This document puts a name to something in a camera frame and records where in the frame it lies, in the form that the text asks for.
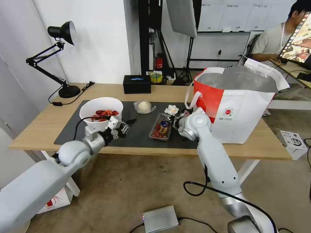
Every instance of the person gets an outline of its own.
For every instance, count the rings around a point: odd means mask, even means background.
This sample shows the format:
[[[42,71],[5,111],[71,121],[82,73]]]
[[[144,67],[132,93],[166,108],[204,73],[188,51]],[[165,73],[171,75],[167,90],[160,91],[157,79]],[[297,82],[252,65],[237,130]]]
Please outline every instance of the person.
[[[285,23],[264,31],[256,41],[251,58],[266,63],[269,59],[277,60],[281,50],[294,33],[307,11],[311,11],[309,1],[298,0],[293,4]]]

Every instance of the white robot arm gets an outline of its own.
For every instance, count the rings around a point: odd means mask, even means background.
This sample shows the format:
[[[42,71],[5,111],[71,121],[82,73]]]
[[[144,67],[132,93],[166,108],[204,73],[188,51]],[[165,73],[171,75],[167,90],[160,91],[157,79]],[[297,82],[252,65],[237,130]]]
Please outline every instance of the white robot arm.
[[[83,142],[65,143],[53,157],[38,162],[4,187],[0,192],[0,233],[29,221],[79,168],[113,139],[124,137],[134,122],[121,122],[111,117],[108,128],[103,132],[90,132],[86,128]],[[273,220],[243,196],[238,174],[222,144],[213,138],[211,122],[204,111],[199,108],[190,116],[178,117],[174,126],[182,136],[199,140],[198,155],[214,187],[207,188],[216,190],[224,208],[238,217],[228,224],[228,232],[276,233]]]
[[[232,195],[229,197],[218,192],[224,208],[238,219],[228,223],[229,233],[273,233],[277,232],[272,219],[269,219],[263,210],[245,204],[238,174],[227,155],[223,145],[212,136],[211,121],[202,108],[189,116],[181,116],[174,120],[173,126],[180,135],[198,142],[198,155],[202,166],[207,168],[206,173],[214,189]]]
[[[86,127],[81,141],[63,144],[47,160],[40,161],[0,191],[0,233],[22,226],[55,196],[68,179],[113,139],[124,137],[136,120],[122,122],[112,116],[103,132]]]

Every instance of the black lamp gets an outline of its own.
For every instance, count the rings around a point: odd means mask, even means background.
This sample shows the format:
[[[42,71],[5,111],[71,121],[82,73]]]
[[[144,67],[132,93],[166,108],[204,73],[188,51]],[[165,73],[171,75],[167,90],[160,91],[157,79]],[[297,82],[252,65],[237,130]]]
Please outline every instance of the black lamp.
[[[36,70],[40,71],[41,73],[45,74],[46,76],[50,77],[54,81],[58,82],[60,85],[62,85],[62,88],[58,92],[61,98],[71,98],[77,96],[80,93],[80,88],[78,88],[77,86],[71,86],[67,84],[65,80],[56,77],[55,75],[47,72],[46,70],[38,66],[39,62],[53,56],[54,54],[57,54],[58,52],[64,49],[65,43],[61,41],[61,38],[63,38],[65,41],[67,41],[72,45],[75,44],[76,41],[75,26],[72,21],[68,21],[64,23],[61,27],[48,27],[48,34],[51,37],[54,37],[57,43],[31,58],[27,58],[26,63],[35,68]],[[57,51],[54,51],[49,55],[40,56],[55,47],[58,47]]]

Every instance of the gray t-shirt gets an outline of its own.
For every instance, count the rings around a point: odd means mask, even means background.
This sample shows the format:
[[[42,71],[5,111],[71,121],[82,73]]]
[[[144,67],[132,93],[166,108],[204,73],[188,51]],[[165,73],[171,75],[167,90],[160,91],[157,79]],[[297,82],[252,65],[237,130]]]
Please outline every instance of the gray t-shirt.
[[[264,31],[256,41],[252,54],[279,54],[291,36],[285,33],[281,44],[282,31],[283,24]]]

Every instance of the monitor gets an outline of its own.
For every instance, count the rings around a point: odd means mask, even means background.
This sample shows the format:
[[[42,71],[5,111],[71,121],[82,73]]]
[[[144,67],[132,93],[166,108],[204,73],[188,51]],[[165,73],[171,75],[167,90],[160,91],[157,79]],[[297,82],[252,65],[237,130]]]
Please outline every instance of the monitor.
[[[311,12],[306,12],[279,58],[311,70]]]

